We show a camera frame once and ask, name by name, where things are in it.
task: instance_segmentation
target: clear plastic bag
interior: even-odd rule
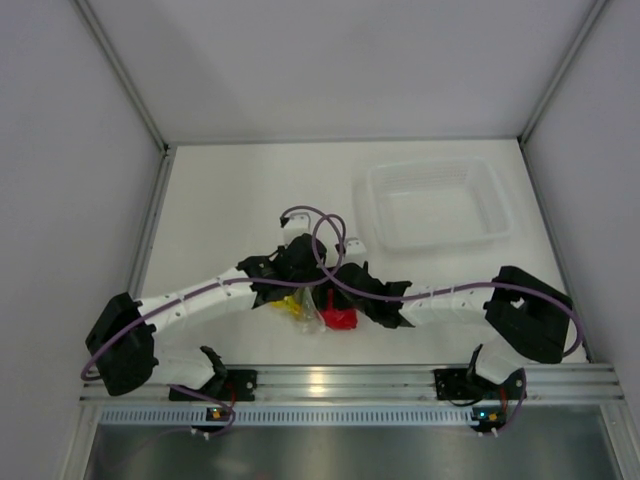
[[[293,295],[272,302],[271,307],[289,318],[301,333],[320,333],[326,330],[309,288],[300,288]]]

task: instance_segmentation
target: white floor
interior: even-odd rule
[[[457,249],[391,253],[376,240],[364,185],[373,165],[429,157],[480,156],[495,168],[515,217],[506,240]],[[563,289],[515,140],[361,142],[179,147],[153,244],[143,296],[214,277],[282,242],[278,218],[296,204],[344,217],[367,245],[383,280],[451,285],[489,280],[516,265]],[[333,245],[329,230],[321,239]],[[572,343],[571,327],[568,344]],[[178,344],[209,345],[227,364],[466,363],[490,327],[440,325],[387,330],[360,318],[352,331],[302,334],[266,306],[188,329]],[[568,362],[586,361],[581,349]]]

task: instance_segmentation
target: cable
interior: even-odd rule
[[[571,347],[569,348],[569,350],[567,350],[566,352],[564,352],[563,356],[568,356],[571,355],[573,352],[575,352],[580,345],[582,344],[582,341],[584,340],[584,329],[582,328],[582,322],[579,319],[578,315],[571,310],[570,308],[568,308],[564,303],[562,303],[561,301],[553,298],[550,295],[547,295],[545,293],[539,292],[537,290],[534,290],[532,288],[528,288],[528,287],[521,287],[519,285],[511,285],[509,283],[502,283],[502,282],[473,282],[473,283],[467,283],[464,285],[456,285],[453,286],[451,288],[443,288],[441,290],[434,290],[433,292],[424,292],[424,293],[419,293],[416,295],[408,295],[408,296],[387,296],[387,295],[377,295],[375,293],[369,293],[369,292],[364,292],[362,290],[358,290],[356,288],[353,288],[349,285],[347,285],[346,283],[341,282],[339,279],[337,279],[334,275],[334,273],[332,271],[330,271],[323,263],[322,263],[322,259],[320,257],[320,253],[318,252],[318,247],[316,245],[316,240],[318,237],[318,230],[320,228],[320,226],[322,225],[323,222],[326,221],[326,215],[320,217],[320,220],[318,220],[318,222],[315,224],[315,226],[313,227],[313,232],[311,234],[311,238],[312,238],[312,242],[311,242],[311,250],[313,251],[313,256],[316,259],[316,262],[318,263],[318,267],[320,268],[320,270],[322,270],[322,272],[325,274],[325,276],[327,278],[329,278],[335,285],[337,285],[338,287],[340,287],[341,289],[352,293],[354,295],[358,295],[360,297],[363,298],[368,298],[370,300],[379,300],[379,301],[383,301],[383,302],[412,302],[412,301],[416,301],[416,300],[423,300],[425,298],[429,298],[429,297],[437,297],[439,295],[447,295],[450,293],[454,293],[454,292],[462,292],[465,290],[473,290],[476,288],[501,288],[501,289],[505,289],[505,290],[513,290],[515,292],[520,292],[520,293],[525,293],[527,295],[531,295],[534,297],[538,297],[542,300],[545,300],[546,302],[550,303],[551,305],[553,305],[554,307],[559,308],[564,314],[566,314],[574,323],[575,327],[576,327],[576,339],[573,342],[573,345],[571,345]]]
[[[513,421],[516,419],[520,412],[522,411],[522,404],[524,403],[524,398],[527,396],[527,373],[524,368],[520,370],[522,372],[522,391],[520,392],[520,398],[518,399],[518,403],[516,404],[513,412],[507,419],[507,422],[498,429],[500,433],[504,432],[506,429],[510,428],[510,425],[513,424]]]
[[[573,323],[575,324],[576,327],[576,340],[573,343],[573,345],[569,348],[569,350],[567,350],[564,353],[564,356],[570,355],[571,353],[575,352],[581,345],[583,339],[584,339],[584,331],[582,328],[582,322],[580,321],[579,317],[577,316],[577,314],[572,311],[571,309],[569,309],[566,305],[564,305],[562,302],[558,301],[557,299],[546,295],[542,292],[539,292],[537,290],[531,289],[531,288],[527,288],[527,287],[521,287],[518,285],[511,285],[508,283],[501,283],[501,282],[473,282],[473,283],[467,283],[464,285],[457,285],[451,288],[446,288],[446,289],[441,289],[441,290],[435,290],[432,292],[424,292],[424,293],[420,293],[420,294],[416,294],[416,295],[408,295],[408,296],[386,296],[386,295],[377,295],[377,294],[373,294],[373,293],[369,293],[369,292],[365,292],[362,290],[358,290],[356,288],[350,287],[349,285],[341,282],[338,278],[335,277],[335,273],[337,273],[338,269],[341,267],[342,265],[342,261],[344,260],[344,241],[346,239],[346,223],[344,221],[344,219],[342,217],[340,217],[339,215],[336,214],[325,214],[324,212],[322,212],[321,210],[312,207],[312,206],[308,206],[308,205],[298,205],[295,207],[291,207],[288,208],[287,210],[285,210],[283,212],[283,214],[281,215],[281,218],[286,217],[288,214],[290,214],[291,212],[294,212],[296,210],[306,210],[306,211],[310,211],[313,213],[316,213],[320,216],[320,219],[316,222],[316,224],[314,225],[311,237],[312,237],[312,242],[311,242],[311,249],[314,255],[314,258],[318,264],[318,267],[322,270],[322,272],[325,274],[325,277],[320,279],[320,280],[316,280],[316,281],[312,281],[312,282],[288,282],[288,281],[284,281],[284,280],[272,280],[272,279],[263,279],[263,278],[235,278],[235,279],[229,279],[224,281],[223,283],[225,285],[233,285],[236,283],[261,283],[261,284],[267,284],[267,285],[275,285],[275,286],[283,286],[283,287],[292,287],[292,288],[304,288],[304,287],[315,287],[318,285],[321,285],[327,281],[331,281],[333,282],[335,285],[337,285],[338,287],[342,288],[343,290],[350,292],[354,295],[358,295],[360,297],[363,298],[368,298],[371,300],[378,300],[378,301],[392,301],[392,302],[409,302],[409,301],[415,301],[415,300],[423,300],[426,298],[430,298],[430,297],[436,297],[439,295],[447,295],[453,292],[461,292],[461,291],[465,291],[465,290],[472,290],[472,289],[476,289],[476,288],[501,288],[501,289],[505,289],[505,290],[513,290],[513,291],[517,291],[520,293],[525,293],[527,295],[531,295],[531,296],[535,296],[538,297],[542,300],[545,300],[547,302],[549,302],[550,304],[554,305],[555,307],[559,308],[563,313],[565,313],[566,315],[569,316],[569,318],[572,319]],[[333,220],[336,220],[341,227],[341,230],[338,229],[338,227],[336,226],[336,224],[334,223]],[[322,258],[320,256],[320,253],[318,251],[318,246],[317,246],[317,242],[318,242],[318,231],[320,229],[320,226],[324,223],[327,222],[329,223],[330,227],[333,229],[334,233],[336,234],[336,237],[339,240],[338,243],[338,261],[336,266],[332,269],[329,270],[323,263]],[[89,361],[86,363],[86,365],[84,366],[84,368],[82,369],[82,372],[80,374],[80,377],[82,378],[82,380],[84,381],[94,381],[94,380],[99,380],[100,377],[99,376],[90,376],[89,375],[89,370],[96,364],[97,360],[104,355],[104,353],[106,351],[108,351],[118,340],[120,340],[122,337],[124,337],[127,333],[129,333],[131,330],[133,330],[134,328],[140,326],[141,324],[145,323],[147,320],[153,318],[154,316],[178,305],[180,302],[184,301],[184,300],[190,300],[194,297],[197,297],[199,295],[202,295],[203,293],[206,293],[208,291],[214,290],[215,288],[219,288],[221,286],[221,284],[219,282],[212,282],[208,285],[205,285],[197,290],[194,290],[192,292],[189,292],[187,295],[185,295],[184,299],[175,299],[172,300],[170,302],[167,302],[164,305],[159,306],[158,308],[148,312],[145,315],[142,315],[141,317],[137,318],[136,320],[134,320],[133,322],[131,322],[129,325],[127,325],[126,327],[124,327],[122,330],[120,330],[119,332],[117,332],[113,337],[111,337],[107,342],[105,342],[104,345],[102,345],[102,347],[100,347],[95,354],[92,355],[92,357],[89,359]],[[180,391],[181,389],[184,389],[184,387],[180,387],[178,385],[176,386],[172,386],[172,388],[175,388],[176,390]],[[522,405],[522,402],[524,401],[524,391],[526,390],[526,385],[525,387],[523,387],[523,395],[520,399],[520,401],[518,402],[518,405],[516,405],[516,408],[514,409],[514,412],[512,414],[512,417],[514,417],[515,415],[518,414],[520,407]],[[206,397],[202,394],[200,394],[199,392],[195,392],[195,391],[191,391],[188,390],[189,395],[192,395],[196,398],[200,398],[203,399],[204,401],[211,401],[211,400],[215,400],[212,399],[210,397]]]
[[[213,397],[210,397],[208,395],[204,395],[200,392],[196,392],[194,390],[191,390],[189,388],[185,388],[182,387],[180,385],[169,385],[169,387],[171,387],[172,389],[183,393],[185,395],[190,395],[194,398],[197,398],[199,400],[203,400],[207,403],[211,403],[213,405],[217,405],[218,407],[220,407],[221,409],[229,412],[229,422],[220,428],[220,430],[217,430],[215,432],[207,432],[208,437],[207,438],[211,438],[211,437],[218,437],[220,435],[224,435],[225,433],[227,433],[229,431],[229,429],[231,428],[231,426],[233,425],[233,423],[236,421],[236,412],[233,409],[232,406],[227,405],[224,402],[221,402],[220,400],[216,400]],[[191,432],[192,429],[191,427],[176,427],[176,428],[170,428],[167,430],[163,430],[159,433],[157,433],[156,435],[153,435],[152,437],[146,439],[144,442],[142,442],[140,445],[138,445],[132,452],[129,452],[127,454],[126,457],[124,457],[122,460],[118,461],[115,464],[110,464],[110,462],[106,459],[106,455],[104,452],[104,445],[100,444],[98,447],[98,455],[99,455],[99,459],[100,459],[100,463],[102,464],[102,466],[112,472],[114,470],[118,470],[119,468],[123,467],[124,465],[126,465],[127,463],[129,463],[136,455],[138,455],[140,452],[142,452],[145,448],[147,448],[149,445],[151,445],[152,443],[155,443],[156,441],[160,440],[162,437],[165,437],[166,435],[171,435],[173,433],[179,433],[179,432]]]

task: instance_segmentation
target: yellow object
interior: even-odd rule
[[[278,300],[277,302],[271,302],[271,305],[273,305],[275,308],[286,310],[296,319],[302,315],[302,305],[296,302],[296,299],[291,295],[288,297],[284,297],[282,300]]]

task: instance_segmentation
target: red object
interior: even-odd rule
[[[327,308],[320,311],[324,323],[332,330],[353,330],[358,325],[358,317],[353,308],[336,310],[333,308],[333,290],[329,290]]]

